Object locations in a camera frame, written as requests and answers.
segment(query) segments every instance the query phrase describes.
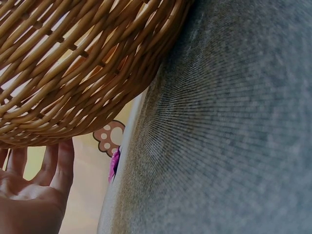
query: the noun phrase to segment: gray carpet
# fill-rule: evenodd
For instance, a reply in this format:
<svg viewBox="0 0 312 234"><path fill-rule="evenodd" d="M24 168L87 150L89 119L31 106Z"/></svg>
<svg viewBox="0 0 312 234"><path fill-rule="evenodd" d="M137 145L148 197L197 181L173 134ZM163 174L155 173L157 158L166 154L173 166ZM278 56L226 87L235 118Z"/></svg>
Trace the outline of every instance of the gray carpet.
<svg viewBox="0 0 312 234"><path fill-rule="evenodd" d="M117 176L100 233L311 234L312 1L196 0Z"/></svg>

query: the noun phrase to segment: purple object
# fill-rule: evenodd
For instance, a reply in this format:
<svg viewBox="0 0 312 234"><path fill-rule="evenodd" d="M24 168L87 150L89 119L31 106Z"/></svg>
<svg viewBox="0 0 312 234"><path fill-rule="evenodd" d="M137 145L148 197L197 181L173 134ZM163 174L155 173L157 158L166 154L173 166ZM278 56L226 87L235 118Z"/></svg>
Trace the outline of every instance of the purple object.
<svg viewBox="0 0 312 234"><path fill-rule="evenodd" d="M108 175L108 182L110 183L117 172L117 167L120 158L120 147L113 153L111 164L109 166L109 175Z"/></svg>

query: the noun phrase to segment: woven rattan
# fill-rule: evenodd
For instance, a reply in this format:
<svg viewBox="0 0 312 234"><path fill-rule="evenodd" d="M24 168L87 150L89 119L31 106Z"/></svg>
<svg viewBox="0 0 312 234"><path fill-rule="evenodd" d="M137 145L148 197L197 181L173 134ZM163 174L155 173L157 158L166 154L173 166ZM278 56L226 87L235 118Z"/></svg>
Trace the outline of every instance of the woven rattan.
<svg viewBox="0 0 312 234"><path fill-rule="evenodd" d="M0 147L100 129L153 80L192 0L0 0Z"/></svg>

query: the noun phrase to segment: paw print sticker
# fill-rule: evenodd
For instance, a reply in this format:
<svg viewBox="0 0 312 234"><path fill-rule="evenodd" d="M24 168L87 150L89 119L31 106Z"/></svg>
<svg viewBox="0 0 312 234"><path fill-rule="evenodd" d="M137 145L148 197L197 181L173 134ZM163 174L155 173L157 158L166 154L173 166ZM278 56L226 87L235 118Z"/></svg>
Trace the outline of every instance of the paw print sticker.
<svg viewBox="0 0 312 234"><path fill-rule="evenodd" d="M93 137L98 141L98 149L112 157L121 145L125 125L117 120L113 120L103 128L93 132Z"/></svg>

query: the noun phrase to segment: hand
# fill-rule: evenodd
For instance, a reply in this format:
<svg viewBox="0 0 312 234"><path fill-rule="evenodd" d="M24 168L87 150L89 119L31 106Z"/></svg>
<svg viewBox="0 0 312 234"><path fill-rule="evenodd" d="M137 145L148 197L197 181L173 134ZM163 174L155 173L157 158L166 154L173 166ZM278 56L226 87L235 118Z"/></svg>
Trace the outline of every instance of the hand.
<svg viewBox="0 0 312 234"><path fill-rule="evenodd" d="M47 146L41 170L23 178L27 148L0 149L0 234L57 234L73 183L72 140Z"/></svg>

